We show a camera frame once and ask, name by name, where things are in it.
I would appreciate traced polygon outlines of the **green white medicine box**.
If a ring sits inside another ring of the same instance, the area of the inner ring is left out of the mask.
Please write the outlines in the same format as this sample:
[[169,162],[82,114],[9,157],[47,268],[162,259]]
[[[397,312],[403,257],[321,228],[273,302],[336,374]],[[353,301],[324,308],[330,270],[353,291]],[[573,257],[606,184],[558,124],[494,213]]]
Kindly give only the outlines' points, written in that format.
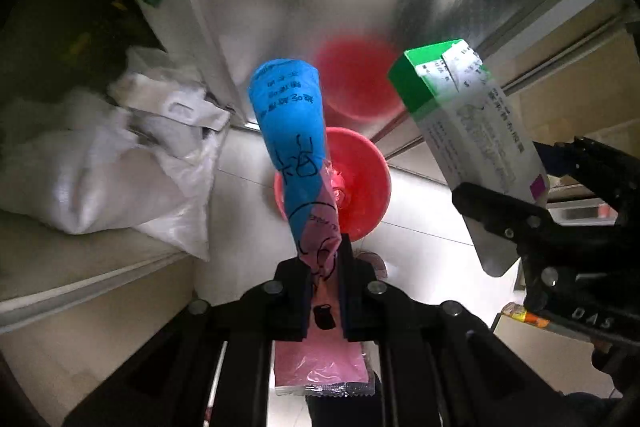
[[463,39],[405,50],[388,72],[444,178],[543,206],[549,179],[520,118]]

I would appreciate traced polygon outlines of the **white plastic bag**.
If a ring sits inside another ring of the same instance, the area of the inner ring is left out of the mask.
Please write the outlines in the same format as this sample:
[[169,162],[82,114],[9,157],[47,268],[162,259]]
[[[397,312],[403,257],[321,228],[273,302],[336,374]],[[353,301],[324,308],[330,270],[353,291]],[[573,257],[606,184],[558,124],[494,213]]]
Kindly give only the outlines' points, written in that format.
[[1,109],[1,208],[67,234],[134,229],[209,258],[208,201],[230,119],[200,66],[131,48],[104,95]]

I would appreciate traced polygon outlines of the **pink blue plastic wrapper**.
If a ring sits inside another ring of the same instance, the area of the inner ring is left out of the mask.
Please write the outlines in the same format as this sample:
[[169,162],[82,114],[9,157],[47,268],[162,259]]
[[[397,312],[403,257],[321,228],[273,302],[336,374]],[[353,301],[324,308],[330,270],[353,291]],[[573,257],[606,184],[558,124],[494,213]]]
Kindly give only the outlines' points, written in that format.
[[337,251],[342,243],[330,182],[318,70],[276,58],[255,70],[250,103],[274,168],[297,257],[310,269],[306,336],[274,345],[274,384],[311,398],[370,397],[374,378],[360,343],[343,333]]

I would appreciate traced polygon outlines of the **red trash bucket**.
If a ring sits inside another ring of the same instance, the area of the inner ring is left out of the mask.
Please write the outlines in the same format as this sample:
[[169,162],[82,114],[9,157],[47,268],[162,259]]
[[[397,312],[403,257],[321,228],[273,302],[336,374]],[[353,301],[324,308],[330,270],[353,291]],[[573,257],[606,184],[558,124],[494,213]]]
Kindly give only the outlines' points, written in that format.
[[392,191],[390,172],[378,148],[356,131],[329,127],[326,137],[340,230],[357,242],[386,213]]

